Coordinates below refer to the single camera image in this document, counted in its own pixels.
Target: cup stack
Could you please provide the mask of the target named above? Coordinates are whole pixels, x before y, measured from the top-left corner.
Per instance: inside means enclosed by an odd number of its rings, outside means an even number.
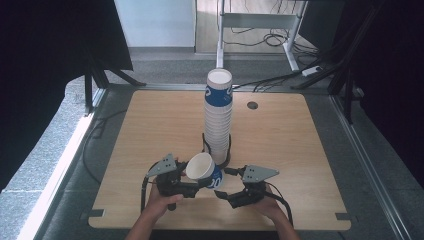
[[[221,165],[227,158],[233,107],[232,75],[225,69],[209,72],[205,92],[205,141],[212,159]]]

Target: paper cup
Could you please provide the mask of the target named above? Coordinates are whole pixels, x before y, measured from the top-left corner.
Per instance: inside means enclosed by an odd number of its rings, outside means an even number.
[[[226,107],[233,102],[232,75],[225,69],[208,73],[205,101],[213,107]]]
[[[205,109],[205,120],[212,122],[228,122],[231,119],[231,111],[227,113],[212,113]]]
[[[212,131],[215,131],[215,130],[224,131],[224,129],[225,130],[228,130],[231,127],[231,119],[225,120],[225,122],[224,121],[222,121],[222,122],[213,122],[210,119],[209,120],[205,120],[205,127],[206,128],[209,128]]]
[[[233,76],[228,70],[217,68],[208,73],[207,84],[214,89],[223,90],[232,87]]]
[[[212,175],[212,184],[207,186],[209,189],[219,188],[224,177],[209,153],[199,153],[194,156],[187,164],[186,175],[194,181]]]
[[[206,139],[206,142],[212,149],[226,149],[230,143],[229,140]]]
[[[227,149],[226,150],[213,150],[212,149],[212,153],[211,153],[211,157],[213,159],[213,161],[215,162],[215,164],[220,165],[222,163],[225,162],[225,160],[227,159]]]
[[[222,134],[222,135],[206,135],[205,134],[205,140],[206,142],[212,146],[212,147],[218,147],[221,145],[225,145],[229,142],[229,134]]]
[[[233,102],[231,101],[225,106],[213,106],[205,100],[205,109],[211,113],[228,113],[233,109]]]

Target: gray floor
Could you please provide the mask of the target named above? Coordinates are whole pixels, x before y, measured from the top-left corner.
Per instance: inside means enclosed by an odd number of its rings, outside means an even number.
[[[148,88],[202,89],[215,56],[196,55],[190,49],[132,49],[136,79]],[[282,55],[231,55],[224,63],[233,73],[234,84],[262,80],[289,73]],[[112,82],[96,112],[97,125],[86,138],[69,173],[66,175],[37,239],[123,239],[128,230],[94,229],[88,215],[105,172],[119,128],[125,117],[131,94],[136,88],[112,73]],[[261,90],[293,92],[289,86],[305,81],[302,77],[288,80],[282,86]],[[333,170],[352,228],[345,232],[300,231],[302,239],[398,239],[393,231],[379,195],[368,178],[340,121],[332,99],[326,94],[329,79],[305,91],[318,134]],[[251,91],[252,87],[241,88]],[[55,162],[69,140],[76,122],[84,113],[83,81],[74,80],[67,89],[61,109],[52,120],[33,153],[0,195],[0,239],[15,239],[26,217],[40,196]],[[353,103],[352,127],[399,210],[411,239],[424,238],[424,191],[411,176],[390,144],[370,122],[359,105]],[[157,231],[152,239],[272,239],[275,233]]]

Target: black cable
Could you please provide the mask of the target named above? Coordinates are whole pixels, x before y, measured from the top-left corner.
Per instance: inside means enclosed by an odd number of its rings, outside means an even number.
[[[278,82],[275,82],[275,83],[267,83],[264,86],[262,86],[260,89],[258,89],[257,91],[259,92],[261,89],[263,89],[262,92],[266,92],[266,91],[268,91],[269,89],[271,89],[275,86],[283,85],[283,83],[287,80],[288,79],[282,79],[282,80],[279,80]]]
[[[277,0],[275,2],[274,6],[272,7],[270,13],[272,13],[272,10],[274,9],[274,7],[278,3],[279,3],[279,6],[278,6],[277,13],[280,12],[281,6],[282,6],[282,3],[283,3],[283,0]],[[247,8],[247,5],[246,4],[247,3],[245,1],[245,4],[244,5],[245,5],[245,8],[246,8],[247,12],[249,13],[250,11]],[[219,23],[218,23],[218,13],[219,13],[219,10],[218,10],[218,0],[216,1],[216,12],[217,12],[216,25],[217,25],[217,28],[218,28],[218,31],[219,31]],[[230,1],[230,12],[232,12],[232,1]],[[242,31],[239,31],[239,32],[234,31],[233,28],[230,28],[230,29],[231,29],[231,32],[234,33],[234,34],[241,34],[241,33],[249,32],[249,31],[254,30],[256,28],[248,28],[248,29],[245,29],[245,30],[242,30]],[[256,43],[247,44],[247,43],[239,43],[239,42],[227,42],[225,40],[222,40],[222,42],[225,43],[225,44],[228,44],[228,45],[240,45],[240,46],[246,46],[246,47],[253,47],[253,46],[256,46],[256,45],[259,45],[259,44],[262,44],[262,43],[266,43],[270,47],[279,47],[279,46],[283,45],[283,43],[285,43],[288,40],[288,37],[287,36],[283,36],[283,35],[280,35],[280,34],[272,33],[272,30],[273,29],[270,29],[270,33],[269,34],[265,34],[263,36],[263,40],[262,41],[256,42]],[[272,44],[272,43],[269,42],[270,39],[276,39],[279,43],[278,44]]]
[[[147,171],[147,172],[150,172],[150,170],[152,170],[152,168],[154,167],[154,166],[156,166],[156,164],[157,164],[158,162],[155,162],[150,168],[149,168],[149,171]],[[147,176],[145,176],[144,177],[144,180],[143,180],[143,183],[141,184],[141,207],[140,207],[140,209],[141,209],[141,212],[144,210],[144,208],[146,207],[146,191],[147,191],[147,184],[148,183],[151,183],[151,184],[155,184],[154,182],[149,182],[149,177],[147,177]]]
[[[256,84],[256,86],[255,86],[255,88],[253,89],[252,92],[256,92],[257,89],[259,88],[259,86],[262,85],[262,84],[264,84],[264,83],[270,83],[270,82],[277,81],[277,80],[283,80],[283,82],[284,82],[284,81],[286,81],[286,80],[288,80],[290,78],[296,77],[297,75],[300,75],[305,69],[308,69],[308,68],[314,66],[316,63],[317,63],[317,60],[313,61],[312,63],[310,63],[309,65],[307,65],[306,67],[304,67],[303,69],[301,69],[301,70],[299,70],[297,72],[293,72],[293,73],[290,73],[290,74],[287,74],[287,75],[283,75],[283,76],[280,76],[280,77],[274,77],[274,78],[269,78],[269,79],[265,79],[265,80],[259,81]]]
[[[90,170],[90,168],[88,167],[88,165],[87,165],[87,162],[86,162],[86,158],[85,158],[85,152],[86,152],[86,147],[87,147],[87,144],[88,144],[88,142],[91,140],[91,138],[92,138],[92,135],[93,135],[93,133],[94,133],[94,131],[96,130],[96,129],[98,129],[100,126],[102,126],[102,127],[105,127],[106,126],[106,123],[107,123],[107,121],[109,120],[109,119],[111,119],[112,117],[115,117],[115,116],[117,116],[117,115],[119,115],[119,114],[121,114],[121,113],[124,113],[124,112],[126,112],[127,110],[122,110],[122,111],[119,111],[119,112],[116,112],[116,113],[114,113],[114,114],[111,114],[111,115],[109,115],[109,116],[107,116],[107,117],[105,117],[105,118],[102,118],[102,119],[99,119],[100,121],[99,121],[99,123],[97,123],[94,127],[93,127],[93,129],[91,129],[91,131],[90,131],[90,133],[87,135],[87,138],[85,139],[85,142],[84,142],[84,145],[83,145],[83,147],[82,147],[82,156],[81,156],[81,158],[82,158],[82,163],[83,163],[83,165],[84,165],[84,168],[85,168],[85,170],[87,171],[87,173],[88,173],[88,175],[90,175],[90,177],[94,180],[94,181],[96,181],[99,185],[101,184],[101,181],[93,174],[93,172]]]
[[[281,204],[284,205],[284,207],[287,210],[287,218],[289,219],[290,224],[293,226],[293,215],[292,215],[289,203],[283,198],[283,195],[281,194],[281,192],[278,190],[277,187],[275,187],[271,183],[268,183],[268,182],[266,182],[266,183],[269,184],[270,186],[272,186],[275,190],[277,190],[277,192],[280,196],[277,196],[277,195],[270,193],[270,192],[267,192],[267,191],[265,191],[265,196],[274,198],[274,199],[278,200],[279,202],[281,202]]]
[[[318,57],[320,54],[319,50],[307,46],[302,46],[300,44],[293,44],[293,49],[296,51],[296,53],[303,53],[314,57]]]
[[[337,232],[339,234],[339,236],[342,238],[342,240],[346,240],[346,238],[343,236],[343,234],[341,232]]]
[[[308,48],[308,49],[311,49],[315,52],[319,51],[318,48],[316,48],[316,47],[309,47],[309,46],[305,46],[305,45],[302,45],[302,44],[299,44],[299,43],[294,43],[294,45],[298,46],[298,47]]]
[[[292,9],[292,14],[293,14],[293,12],[294,12],[294,8],[296,7],[296,0],[294,0],[294,4],[293,4],[293,9]]]
[[[285,77],[291,77],[292,75],[293,75],[293,73],[287,74],[287,75],[283,75],[283,76],[279,76],[279,77],[273,77],[273,78],[268,78],[268,79],[264,79],[264,80],[259,80],[259,81],[255,81],[255,82],[244,83],[244,84],[241,84],[241,85],[234,86],[233,87],[233,90],[238,89],[238,88],[241,88],[241,87],[244,87],[244,86],[247,86],[247,85],[252,85],[252,84],[255,84],[255,83],[259,83],[260,84],[260,83],[264,83],[264,82],[268,82],[268,81],[280,80],[280,79],[283,79]]]

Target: wooden table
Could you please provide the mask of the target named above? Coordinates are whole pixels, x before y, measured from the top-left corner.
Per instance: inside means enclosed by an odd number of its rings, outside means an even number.
[[[251,101],[258,104],[256,110],[247,107]],[[168,153],[188,161],[201,151],[203,104],[202,91],[134,93],[93,206],[104,210],[103,216],[90,217],[92,227],[131,228],[140,214],[140,188],[150,166]],[[350,228],[349,220],[336,218],[346,209],[302,95],[235,92],[231,135],[228,167],[278,169],[280,174],[268,181],[290,204],[296,229]],[[221,191],[242,189],[240,177],[225,175]],[[247,207],[232,209],[206,188],[168,211],[156,228],[274,230],[266,217]]]

